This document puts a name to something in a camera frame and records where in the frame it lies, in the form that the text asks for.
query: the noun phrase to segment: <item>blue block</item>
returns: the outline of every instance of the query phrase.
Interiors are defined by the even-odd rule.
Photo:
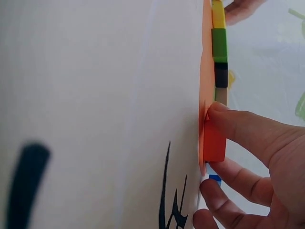
[[[209,179],[215,180],[215,181],[217,181],[219,186],[221,185],[221,178],[218,175],[210,175]]]

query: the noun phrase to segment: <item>orange paper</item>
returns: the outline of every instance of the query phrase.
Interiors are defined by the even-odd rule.
[[[199,92],[199,166],[205,175],[203,160],[204,121],[206,113],[214,101],[215,73],[212,54],[212,7],[210,0],[203,1],[202,45],[203,52],[200,64],[200,92]]]

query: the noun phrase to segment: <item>green object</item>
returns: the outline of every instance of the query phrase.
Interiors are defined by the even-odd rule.
[[[305,121],[305,92],[295,108],[295,115]]]
[[[302,35],[305,39],[305,20],[302,22]]]
[[[217,63],[227,63],[227,38],[226,30],[217,28],[212,29],[212,40],[213,40],[213,59]]]
[[[305,20],[305,15],[293,10],[293,9],[289,9],[288,12],[294,16],[296,16],[299,19]]]

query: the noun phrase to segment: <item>green block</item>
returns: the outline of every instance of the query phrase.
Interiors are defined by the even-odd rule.
[[[225,29],[212,29],[213,59],[217,63],[227,63],[227,36]]]

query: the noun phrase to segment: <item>fingernail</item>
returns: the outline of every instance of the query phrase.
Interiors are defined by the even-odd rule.
[[[226,105],[216,102],[213,104],[213,110],[219,111],[219,112],[224,112],[224,111],[228,111],[230,109]]]

